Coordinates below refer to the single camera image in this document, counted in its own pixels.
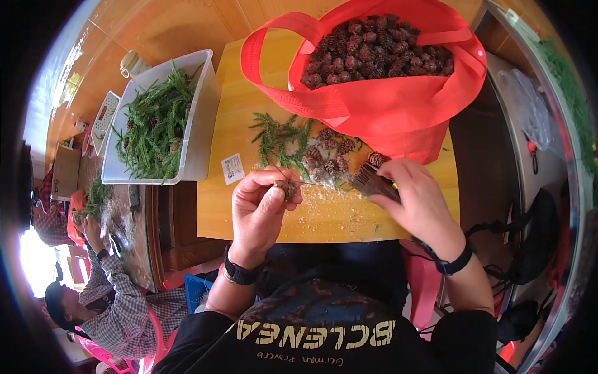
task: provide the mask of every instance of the pink plastic chair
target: pink plastic chair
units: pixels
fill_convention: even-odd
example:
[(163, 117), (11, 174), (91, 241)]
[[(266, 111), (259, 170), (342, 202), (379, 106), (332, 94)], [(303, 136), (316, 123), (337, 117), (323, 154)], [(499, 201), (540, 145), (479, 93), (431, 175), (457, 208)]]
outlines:
[[(415, 243), (401, 240), (401, 245), (405, 248), (401, 251), (401, 254), (405, 263), (407, 282), (411, 289), (411, 316), (409, 320), (419, 331), (430, 324), (442, 274), (436, 270), (434, 262), (418, 256), (409, 256), (410, 254), (418, 254), (427, 258), (430, 257)], [(430, 335), (424, 335), (424, 338), (427, 338), (426, 340), (429, 340), (429, 337)]]
[[(141, 360), (139, 360), (139, 374), (151, 373), (151, 369), (154, 367), (154, 365), (156, 363), (158, 363), (158, 361), (160, 361), (162, 358), (164, 358), (164, 356), (166, 356), (168, 351), (170, 351), (170, 347), (172, 347), (172, 344), (175, 341), (175, 336), (176, 336), (176, 331), (174, 331), (172, 334), (170, 334), (166, 343), (164, 343), (164, 339), (163, 339), (163, 335), (162, 335), (162, 327), (160, 326), (160, 321), (158, 320), (158, 316), (156, 316), (154, 310), (149, 305), (148, 305), (148, 310), (149, 310), (149, 315), (150, 315), (149, 321), (151, 322), (152, 326), (154, 326), (154, 331), (155, 331), (156, 340), (158, 342), (158, 347), (157, 347), (156, 353), (153, 357), (147, 356), (147, 357), (144, 357)], [(117, 368), (114, 365), (114, 363), (112, 363), (110, 361), (110, 358), (113, 357), (112, 354), (106, 352), (102, 347), (95, 344), (91, 340), (85, 339), (80, 336), (77, 336), (77, 338), (79, 339), (79, 343), (81, 344), (81, 346), (87, 352), (89, 352), (89, 354), (91, 354), (93, 357), (100, 360), (101, 362), (109, 365), (118, 374), (125, 374), (125, 373), (135, 374), (135, 370), (133, 369), (131, 360), (123, 359), (127, 363), (128, 368), (124, 369), (124, 370), (120, 370), (119, 368)]]

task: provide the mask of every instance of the clear plastic bag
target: clear plastic bag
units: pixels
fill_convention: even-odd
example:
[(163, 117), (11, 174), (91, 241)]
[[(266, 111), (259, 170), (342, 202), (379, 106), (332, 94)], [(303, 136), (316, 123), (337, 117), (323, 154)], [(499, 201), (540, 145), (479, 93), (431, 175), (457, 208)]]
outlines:
[(545, 151), (550, 147), (551, 116), (542, 97), (533, 88), (529, 80), (519, 69), (510, 72), (498, 72), (498, 84), (505, 90), (508, 108), (514, 109), (514, 115), (521, 121), (523, 132), (536, 145)]

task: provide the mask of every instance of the blue crate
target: blue crate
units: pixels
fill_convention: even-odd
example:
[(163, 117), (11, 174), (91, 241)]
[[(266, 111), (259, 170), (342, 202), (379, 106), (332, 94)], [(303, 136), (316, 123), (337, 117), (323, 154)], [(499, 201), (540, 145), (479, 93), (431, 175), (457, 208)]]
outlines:
[(187, 294), (187, 307), (189, 314), (195, 313), (195, 309), (199, 306), (199, 301), (202, 299), (213, 283), (205, 279), (201, 279), (191, 274), (185, 274), (185, 294)]

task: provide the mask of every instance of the plaid shirt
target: plaid shirt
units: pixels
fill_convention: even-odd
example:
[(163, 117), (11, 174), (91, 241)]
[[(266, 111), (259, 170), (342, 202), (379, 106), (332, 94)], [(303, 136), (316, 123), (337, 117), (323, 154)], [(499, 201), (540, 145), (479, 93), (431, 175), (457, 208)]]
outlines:
[(120, 259), (109, 256), (102, 266), (93, 251), (88, 251), (91, 271), (89, 282), (79, 294), (79, 302), (87, 305), (100, 299), (114, 287), (114, 303), (103, 313), (85, 321), (80, 328), (111, 354), (129, 360), (154, 355), (157, 349), (154, 326), (148, 305), (158, 316), (164, 342), (179, 328), (188, 314), (184, 288), (144, 296), (128, 275), (123, 272)]
[(48, 212), (44, 213), (39, 220), (33, 221), (33, 228), (37, 235), (49, 246), (54, 245), (75, 245), (66, 233), (68, 217), (59, 211), (58, 204), (52, 202)]

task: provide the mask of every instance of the black watch strap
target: black watch strap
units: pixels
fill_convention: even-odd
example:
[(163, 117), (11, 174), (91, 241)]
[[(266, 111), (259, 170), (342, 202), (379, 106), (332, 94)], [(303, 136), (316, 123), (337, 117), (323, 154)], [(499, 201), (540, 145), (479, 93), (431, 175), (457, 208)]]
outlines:
[(461, 269), (463, 269), (469, 263), (469, 260), (471, 259), (471, 255), (473, 255), (473, 253), (474, 253), (473, 248), (472, 248), (471, 244), (469, 243), (469, 240), (467, 240), (465, 242), (465, 248), (463, 249), (463, 252), (461, 252), (461, 255), (459, 257), (457, 257), (457, 259), (455, 261), (448, 262), (448, 261), (439, 259), (438, 255), (436, 255), (436, 252), (434, 252), (434, 250), (432, 248), (430, 248), (430, 246), (428, 244), (425, 244), (424, 242), (417, 239), (416, 237), (412, 236), (410, 240), (412, 242), (414, 242), (415, 244), (417, 244), (418, 246), (422, 247), (423, 250), (425, 250), (426, 253), (428, 253), (430, 255), (430, 257), (432, 257), (432, 259), (434, 260), (434, 263), (436, 264), (436, 269), (438, 269), (438, 271), (441, 274), (444, 274), (447, 276), (451, 276), (451, 275), (455, 274), (456, 272), (460, 271)]
[(231, 282), (240, 285), (251, 285), (257, 279), (260, 273), (260, 267), (249, 270), (232, 263), (228, 259), (228, 249), (230, 245), (224, 248), (224, 269), (228, 273), (228, 278)]

